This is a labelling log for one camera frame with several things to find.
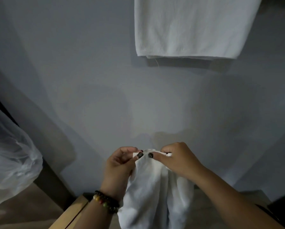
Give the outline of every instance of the person's right hand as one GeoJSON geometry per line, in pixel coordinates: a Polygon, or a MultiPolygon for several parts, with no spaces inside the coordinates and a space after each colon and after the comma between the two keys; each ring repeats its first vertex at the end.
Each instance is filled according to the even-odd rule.
{"type": "Polygon", "coordinates": [[[184,142],[166,145],[160,151],[163,153],[172,153],[172,155],[171,157],[167,157],[163,154],[154,152],[152,153],[153,159],[163,163],[179,176],[194,181],[195,175],[204,168],[184,142]]]}

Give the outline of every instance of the multicolored beaded bracelet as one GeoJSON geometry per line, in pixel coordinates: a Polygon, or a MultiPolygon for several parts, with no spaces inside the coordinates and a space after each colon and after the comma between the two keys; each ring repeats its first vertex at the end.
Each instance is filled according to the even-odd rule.
{"type": "Polygon", "coordinates": [[[99,202],[105,208],[107,208],[110,214],[114,214],[118,212],[118,209],[119,209],[118,201],[109,196],[106,196],[102,192],[96,191],[93,199],[99,202]]]}

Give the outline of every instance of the dark nail polish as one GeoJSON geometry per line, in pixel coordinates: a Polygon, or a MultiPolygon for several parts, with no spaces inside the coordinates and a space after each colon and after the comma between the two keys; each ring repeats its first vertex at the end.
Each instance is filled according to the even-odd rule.
{"type": "Polygon", "coordinates": [[[143,153],[142,152],[139,152],[138,154],[137,154],[137,157],[138,158],[141,158],[143,156],[143,153]]]}

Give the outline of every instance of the white towel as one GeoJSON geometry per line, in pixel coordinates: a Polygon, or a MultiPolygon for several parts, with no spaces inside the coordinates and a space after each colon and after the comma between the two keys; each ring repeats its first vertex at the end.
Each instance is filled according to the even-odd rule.
{"type": "Polygon", "coordinates": [[[194,183],[149,158],[149,152],[160,153],[145,150],[144,156],[136,161],[123,206],[118,211],[120,227],[183,229],[194,196],[194,183]]]}
{"type": "Polygon", "coordinates": [[[138,56],[237,58],[261,0],[135,0],[138,56]]]}

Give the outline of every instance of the skin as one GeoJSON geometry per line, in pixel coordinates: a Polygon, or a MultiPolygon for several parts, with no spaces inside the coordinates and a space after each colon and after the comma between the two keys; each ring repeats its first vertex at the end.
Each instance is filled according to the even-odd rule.
{"type": "MultiPolygon", "coordinates": [[[[100,191],[120,201],[127,181],[138,157],[135,147],[122,147],[116,150],[106,162],[104,181],[100,191]]],[[[204,191],[224,222],[232,229],[283,229],[279,223],[247,201],[239,192],[223,181],[215,173],[203,166],[184,142],[164,146],[161,152],[172,153],[171,157],[153,153],[153,158],[179,176],[185,177],[204,191]]],[[[75,229],[107,229],[112,215],[95,200],[88,205],[75,229]]]]}

